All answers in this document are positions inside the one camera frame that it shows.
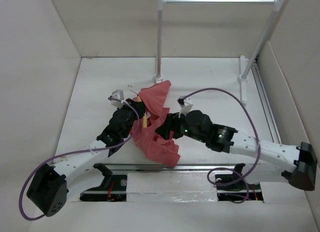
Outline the wooden clothes hanger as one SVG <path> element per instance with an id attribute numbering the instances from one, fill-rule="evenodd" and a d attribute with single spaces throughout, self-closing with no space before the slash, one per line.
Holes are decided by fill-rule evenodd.
<path id="1" fill-rule="evenodd" d="M 141 126 L 143 129 L 148 127 L 148 116 L 147 116 L 147 109 L 145 104 L 143 103 L 141 97 L 138 95 L 137 92 L 133 91 L 133 87 L 128 85 L 127 88 L 136 95 L 136 101 L 140 103 L 139 112 L 141 113 Z"/>

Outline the red t shirt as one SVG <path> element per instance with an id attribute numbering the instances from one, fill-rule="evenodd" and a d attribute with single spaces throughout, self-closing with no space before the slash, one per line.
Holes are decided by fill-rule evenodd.
<path id="1" fill-rule="evenodd" d="M 156 129 L 165 122 L 170 112 L 170 109 L 165 107 L 170 87 L 171 82 L 166 80 L 141 89 L 138 96 L 145 104 L 146 112 L 149 113 L 148 125 L 143 127 L 137 125 L 135 121 L 130 134 L 133 135 L 135 146 L 148 160 L 175 167 L 181 157 L 178 154 L 179 146 L 172 139 L 165 140 L 156 133 Z"/>

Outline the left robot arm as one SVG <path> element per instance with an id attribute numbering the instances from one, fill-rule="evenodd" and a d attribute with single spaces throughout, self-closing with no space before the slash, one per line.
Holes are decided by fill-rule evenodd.
<path id="1" fill-rule="evenodd" d="M 94 184 L 100 190 L 111 186 L 112 172 L 100 162 L 116 153 L 137 133 L 132 130 L 134 123 L 141 124 L 146 111 L 143 101 L 130 98 L 120 100 L 109 97 L 112 102 L 119 102 L 120 107 L 113 113 L 108 126 L 97 136 L 86 149 L 60 154 L 66 160 L 50 165 L 55 156 L 39 164 L 27 177 L 19 194 L 18 207 L 21 215 L 28 221 L 36 218 L 28 217 L 23 209 L 23 197 L 27 196 L 42 212 L 43 217 L 52 217 L 65 205 L 70 190 L 68 186 L 82 173 L 91 168 L 101 173 L 94 178 Z"/>

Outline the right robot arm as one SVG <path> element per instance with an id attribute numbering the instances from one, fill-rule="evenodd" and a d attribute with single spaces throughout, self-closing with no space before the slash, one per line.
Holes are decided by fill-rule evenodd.
<path id="1" fill-rule="evenodd" d="M 296 189 L 314 191 L 318 159 L 311 144 L 283 145 L 260 140 L 233 127 L 212 123 L 200 110 L 186 115 L 169 113 L 155 132 L 165 140 L 183 136 L 204 143 L 215 152 L 244 155 L 263 161 L 260 165 L 247 164 L 242 171 L 232 174 L 231 183 L 242 189 L 248 183 L 283 182 Z"/>

